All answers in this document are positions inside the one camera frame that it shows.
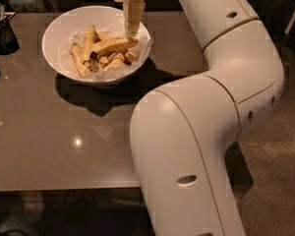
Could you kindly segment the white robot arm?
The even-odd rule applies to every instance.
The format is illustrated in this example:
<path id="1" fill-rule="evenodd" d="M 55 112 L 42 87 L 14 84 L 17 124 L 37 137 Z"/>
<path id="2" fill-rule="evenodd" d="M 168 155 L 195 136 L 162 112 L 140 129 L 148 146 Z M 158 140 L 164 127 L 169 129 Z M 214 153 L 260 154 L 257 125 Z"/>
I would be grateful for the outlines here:
<path id="1" fill-rule="evenodd" d="M 225 154 L 270 115 L 281 59 L 247 0 L 179 0 L 208 69 L 147 93 L 130 123 L 156 236 L 246 236 Z"/>

